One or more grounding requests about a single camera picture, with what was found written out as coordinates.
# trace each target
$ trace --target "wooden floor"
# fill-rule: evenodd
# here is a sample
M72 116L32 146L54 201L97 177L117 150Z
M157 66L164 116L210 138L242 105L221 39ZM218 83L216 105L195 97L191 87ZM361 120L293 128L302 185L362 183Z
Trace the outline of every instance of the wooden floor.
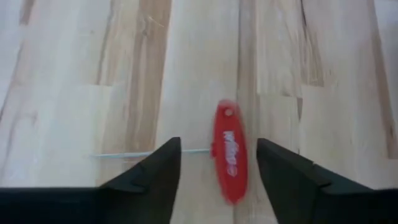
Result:
M172 223L276 223L268 138L372 188L398 187L396 0L0 0L0 185L93 186L172 136L210 147L220 99L249 144L227 205L208 154L183 155Z

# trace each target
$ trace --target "silver rod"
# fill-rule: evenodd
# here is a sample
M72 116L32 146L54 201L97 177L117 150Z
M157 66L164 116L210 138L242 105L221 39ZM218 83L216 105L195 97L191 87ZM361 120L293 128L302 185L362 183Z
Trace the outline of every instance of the silver rod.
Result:
M209 149L191 149L191 150L182 150L184 153L201 153L201 152L209 152ZM115 153L115 154L98 154L94 155L94 157L104 158L104 159L129 159L129 158L138 158L149 156L153 153L153 151L149 152L126 152L126 153Z

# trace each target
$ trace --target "black plastic part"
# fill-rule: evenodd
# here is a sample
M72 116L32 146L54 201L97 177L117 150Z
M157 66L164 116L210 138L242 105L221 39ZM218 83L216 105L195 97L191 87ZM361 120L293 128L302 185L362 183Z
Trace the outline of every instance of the black plastic part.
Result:
M279 224L398 223L398 190L369 189L266 139L257 162Z
M0 189L0 223L169 223L180 138L95 188Z

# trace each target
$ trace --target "light wood surface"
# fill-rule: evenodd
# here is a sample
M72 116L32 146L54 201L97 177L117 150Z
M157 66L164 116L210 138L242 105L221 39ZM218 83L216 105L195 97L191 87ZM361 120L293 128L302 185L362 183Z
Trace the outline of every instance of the light wood surface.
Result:
M398 187L396 0L0 0L0 185L94 186L173 136L209 148L242 110L249 183L223 200L209 154L182 157L172 223L276 223L267 138L375 189Z

